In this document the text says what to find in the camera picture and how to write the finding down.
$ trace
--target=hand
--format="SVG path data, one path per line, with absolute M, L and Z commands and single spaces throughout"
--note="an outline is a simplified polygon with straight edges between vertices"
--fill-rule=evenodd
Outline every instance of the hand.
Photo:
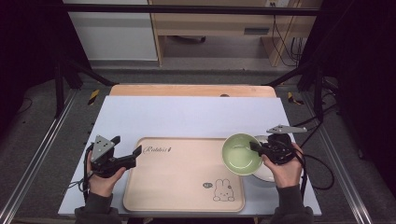
M 297 155 L 301 156 L 303 151 L 300 149 L 300 147 L 295 143 L 292 143 L 292 145 L 297 149 Z M 274 180 L 278 188 L 283 189 L 292 187 L 300 183 L 301 171 L 303 170 L 303 167 L 297 158 L 293 158 L 288 163 L 282 165 L 275 165 L 267 156 L 263 154 L 262 161 L 264 162 L 264 165 L 266 165 L 274 174 Z
M 92 151 L 88 154 L 87 159 L 87 172 L 92 170 L 91 157 Z M 100 195 L 102 197 L 109 197 L 113 192 L 114 186 L 117 181 L 122 177 L 123 173 L 126 171 L 125 167 L 121 167 L 113 176 L 109 178 L 102 178 L 98 175 L 92 175 L 90 178 L 90 192 Z

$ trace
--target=gray carpet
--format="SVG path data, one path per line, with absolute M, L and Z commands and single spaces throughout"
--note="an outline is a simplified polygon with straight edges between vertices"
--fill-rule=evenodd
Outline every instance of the gray carpet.
M 256 72 L 153 72 L 153 71 L 119 71 L 101 74 L 121 83 L 189 83 L 189 84 L 251 84 L 266 83 L 281 74 L 259 74 Z M 81 150 L 89 137 L 92 125 L 99 113 L 101 104 L 110 88 L 84 77 L 85 84 L 78 91 L 76 101 L 67 115 L 63 127 L 56 136 L 50 151 L 41 165 L 32 186 L 29 188 L 15 217 L 61 218 L 57 212 L 61 205 L 62 192 L 69 184 L 75 172 Z M 88 105 L 93 90 L 100 93 L 93 105 Z M 306 105 L 297 105 L 288 101 L 288 92 L 276 89 L 282 99 L 290 124 L 296 124 L 311 118 Z M 15 189 L 24 169 L 33 158 L 55 114 L 54 83 L 49 81 L 33 87 L 25 96 L 32 100 L 32 106 L 20 113 L 12 121 L 7 134 L 2 137 L 0 145 L 1 181 L 0 203 L 4 205 Z M 298 92 L 293 92 L 295 99 L 301 99 Z M 331 96 L 324 98 L 326 106 L 335 103 Z M 337 115 L 337 108 L 325 116 L 325 126 L 342 156 L 342 160 L 353 179 L 359 194 L 369 211 L 374 223 L 392 223 L 396 221 L 396 202 L 382 182 L 375 167 L 369 161 L 359 159 L 355 144 L 342 118 Z M 305 125 L 313 127 L 314 123 Z M 295 134 L 297 143 L 301 144 L 308 133 Z M 303 147 L 305 153 L 316 156 L 328 163 L 323 151 L 323 143 L 316 133 Z M 326 169 L 314 161 L 308 161 L 308 173 L 314 185 L 324 187 L 330 183 Z M 318 223 L 356 223 L 344 192 L 336 181 L 329 190 L 317 190 L 317 198 L 323 215 L 316 217 Z

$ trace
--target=floor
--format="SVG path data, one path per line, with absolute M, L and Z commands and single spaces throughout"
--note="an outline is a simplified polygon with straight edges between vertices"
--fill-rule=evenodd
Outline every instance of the floor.
M 286 64 L 292 64 L 283 55 Z M 188 84 L 246 84 L 261 85 L 287 73 L 292 66 L 280 64 L 271 67 L 263 50 L 260 39 L 249 37 L 208 36 L 205 43 L 172 37 L 168 39 L 163 66 L 149 64 L 136 69 L 103 68 L 96 71 L 120 83 L 188 83 Z M 28 182 L 28 187 L 17 195 L 20 200 L 14 204 L 18 208 L 14 223 L 68 223 L 72 218 L 57 214 L 62 202 L 63 190 L 68 186 L 75 172 L 81 150 L 85 147 L 95 118 L 110 88 L 101 85 L 90 77 L 81 75 L 84 86 L 79 91 L 70 91 L 65 86 L 65 94 L 73 95 L 73 104 L 64 117 L 62 127 L 55 133 L 54 140 L 44 142 L 45 135 L 54 121 L 55 96 L 54 83 L 49 81 L 35 86 L 25 93 L 26 100 L 21 112 L 12 120 L 7 134 L 0 141 L 0 170 L 3 179 L 0 184 L 0 204 L 6 206 L 15 189 Z M 293 78 L 276 87 L 276 94 L 282 100 L 290 124 L 312 118 L 310 101 L 313 93 L 298 92 Z M 93 90 L 99 90 L 93 105 L 88 105 Z M 295 101 L 290 100 L 290 93 Z M 323 92 L 323 107 L 336 104 L 328 92 Z M 304 151 L 323 160 L 332 167 L 332 153 L 339 156 L 347 173 L 350 186 L 344 176 L 336 174 L 334 186 L 328 190 L 316 191 L 322 216 L 315 217 L 317 223 L 396 223 L 396 202 L 381 180 L 374 165 L 361 160 L 356 144 L 350 136 L 336 106 L 326 115 L 320 131 L 313 134 L 304 145 Z M 308 128 L 315 122 L 306 124 Z M 295 134 L 296 142 L 301 144 L 307 134 Z M 32 159 L 36 158 L 38 148 L 48 146 L 42 152 L 43 158 L 35 171 L 24 176 Z M 312 183 L 325 187 L 330 183 L 330 174 L 315 161 L 308 164 L 308 174 Z M 359 214 L 367 211 L 366 218 Z

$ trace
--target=tray illustration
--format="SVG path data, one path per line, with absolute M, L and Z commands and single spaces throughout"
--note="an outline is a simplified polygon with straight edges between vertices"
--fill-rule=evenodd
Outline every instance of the tray illustration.
M 222 162 L 222 138 L 146 137 L 131 169 L 124 207 L 129 211 L 238 212 L 242 181 Z

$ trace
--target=cable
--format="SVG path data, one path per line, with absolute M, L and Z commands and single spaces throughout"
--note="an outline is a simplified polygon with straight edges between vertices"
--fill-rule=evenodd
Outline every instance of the cable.
M 294 157 L 295 158 L 297 158 L 297 160 L 298 160 L 298 162 L 301 164 L 301 166 L 303 167 L 303 176 L 302 176 L 302 180 L 303 180 L 303 182 L 302 182 L 302 184 L 301 184 L 301 188 L 300 188 L 300 192 L 301 192 L 301 196 L 302 197 L 304 197 L 304 194 L 305 194 L 305 188 L 306 188 L 306 182 L 307 182 L 307 179 L 308 179 L 308 176 L 307 176 L 307 171 L 306 171 L 306 166 L 305 166 L 305 159 L 304 159 L 304 155 L 303 155 L 303 159 L 297 154 L 297 149 L 295 148 L 294 150 L 293 150 L 293 155 L 294 155 Z
M 90 151 L 93 149 L 93 144 L 91 144 L 86 150 L 85 150 L 85 157 L 84 157 L 84 177 L 82 179 L 82 193 L 84 194 L 84 201 L 87 202 L 88 199 L 88 188 L 90 183 L 88 182 L 90 177 L 92 176 L 92 172 L 88 174 L 87 171 L 87 160 L 88 160 L 88 154 Z
M 296 62 L 296 67 L 298 67 L 298 63 L 301 60 L 301 57 L 303 56 L 303 54 L 301 53 L 301 49 L 303 46 L 303 39 L 300 37 L 299 38 L 299 43 L 298 43 L 298 47 L 297 47 L 297 53 L 293 52 L 294 49 L 294 41 L 295 41 L 296 37 L 294 37 L 291 40 L 291 45 L 290 45 L 290 53 L 291 53 L 291 58 Z
M 277 47 L 276 47 L 276 43 L 275 43 L 275 40 L 274 40 L 274 30 L 275 30 L 275 27 L 276 27 L 276 16 L 274 15 L 274 23 L 273 23 L 272 36 L 271 36 L 271 39 L 272 39 L 274 48 L 276 49 L 276 52 L 277 52 L 277 54 L 279 55 L 280 61 L 282 61 L 283 64 L 285 64 L 286 66 L 292 66 L 292 67 L 294 67 L 294 65 L 286 64 L 286 63 L 283 61 L 282 55 L 280 54 L 279 50 L 278 50 Z
M 300 148 L 303 148 L 303 146 L 305 145 L 305 143 L 312 137 L 312 135 L 314 135 L 314 133 L 318 130 L 318 128 L 320 127 L 320 125 L 323 123 L 323 121 L 315 128 L 315 130 L 308 135 L 308 137 L 305 139 L 305 141 L 303 141 L 303 143 L 300 145 Z
M 334 185 L 334 182 L 335 182 L 334 172 L 332 171 L 332 169 L 331 169 L 326 163 L 324 163 L 324 161 L 321 161 L 320 159 L 318 159 L 318 158 L 316 158 L 316 157 L 314 157 L 314 156 L 304 154 L 304 157 L 305 157 L 305 158 L 310 158 L 310 159 L 313 159 L 313 160 L 315 160 L 315 161 L 320 162 L 322 165 L 324 165 L 324 166 L 329 170 L 330 175 L 332 176 L 332 182 L 330 183 L 329 186 L 327 186 L 327 187 L 318 187 L 318 186 L 312 185 L 312 188 L 314 188 L 314 189 L 322 189 L 322 190 L 331 189 L 332 186 Z
M 328 112 L 328 111 L 329 111 L 330 109 L 332 109 L 333 107 L 336 107 L 337 105 L 338 105 L 338 104 L 334 104 L 334 105 L 331 105 L 331 106 L 327 107 L 326 109 L 323 110 L 323 113 L 326 114 L 326 112 Z M 302 125 L 304 125 L 304 124 L 306 124 L 306 123 L 311 122 L 312 120 L 316 119 L 317 117 L 318 117 L 318 116 L 314 116 L 314 117 L 312 117 L 312 118 L 310 118 L 310 119 L 307 119 L 307 120 L 305 120 L 305 121 L 303 121 L 303 122 L 300 122 L 300 123 L 298 123 L 298 124 L 291 125 L 291 127 L 299 127 L 299 126 L 302 126 Z
M 290 22 L 289 22 L 289 26 L 288 26 L 288 29 L 287 29 L 286 33 L 289 31 L 289 29 L 290 29 L 290 27 L 291 27 L 291 22 L 293 21 L 293 19 L 294 19 L 294 16 L 291 16 L 291 20 L 290 20 Z M 291 60 L 294 61 L 294 62 L 296 63 L 295 65 L 286 64 L 286 63 L 283 61 L 282 55 L 280 54 L 279 50 L 277 49 L 276 43 L 275 43 L 275 40 L 274 40 L 274 30 L 275 30 L 275 29 L 276 29 L 276 31 L 277 31 L 279 37 L 280 37 L 280 40 L 282 41 L 282 45 L 285 47 L 285 51 L 287 52 L 287 54 L 288 54 L 288 56 L 291 58 Z M 280 60 L 282 61 L 282 63 L 285 64 L 286 66 L 292 66 L 292 67 L 297 66 L 298 62 L 295 61 L 294 58 L 290 55 L 290 53 L 289 53 L 289 51 L 288 51 L 288 48 L 286 47 L 285 40 L 282 38 L 282 35 L 280 34 L 279 30 L 277 29 L 277 25 L 276 25 L 276 15 L 274 15 L 274 23 L 273 23 L 273 29 L 272 29 L 272 36 L 271 36 L 271 39 L 272 39 L 274 48 L 276 49 L 276 52 L 277 52 L 277 54 L 279 55 L 279 58 L 280 58 Z
M 88 177 L 87 177 L 88 180 L 90 180 L 91 176 L 93 176 L 93 172 L 90 172 L 90 173 L 88 174 Z M 81 178 L 81 179 L 78 180 L 78 181 L 73 181 L 73 182 L 71 182 L 71 183 L 69 184 L 69 186 L 68 186 L 67 188 L 64 189 L 64 191 L 62 192 L 62 195 L 64 195 L 68 189 L 71 189 L 71 188 L 73 188 L 74 186 L 78 186 L 78 189 L 79 189 L 79 191 L 81 191 L 81 192 L 88 191 L 88 189 L 84 189 L 84 188 L 83 188 L 83 186 L 82 186 L 83 183 L 84 183 L 84 178 Z

